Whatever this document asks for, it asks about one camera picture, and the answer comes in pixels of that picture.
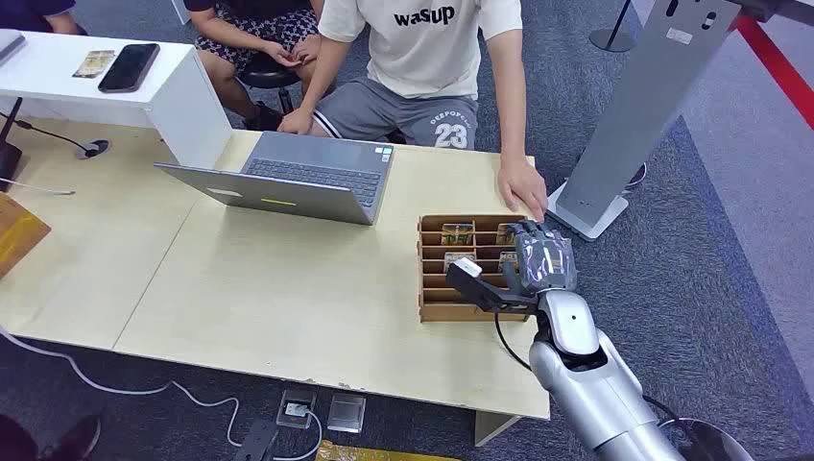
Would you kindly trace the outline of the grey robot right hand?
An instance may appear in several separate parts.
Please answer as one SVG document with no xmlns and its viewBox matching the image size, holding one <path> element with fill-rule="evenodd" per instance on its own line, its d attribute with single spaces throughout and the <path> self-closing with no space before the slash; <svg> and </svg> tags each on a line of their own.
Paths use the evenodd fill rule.
<svg viewBox="0 0 814 461">
<path fill-rule="evenodd" d="M 515 243 L 515 260 L 502 266 L 512 293 L 532 296 L 551 289 L 576 290 L 578 270 L 570 238 L 533 220 L 509 224 L 506 236 Z"/>
</svg>

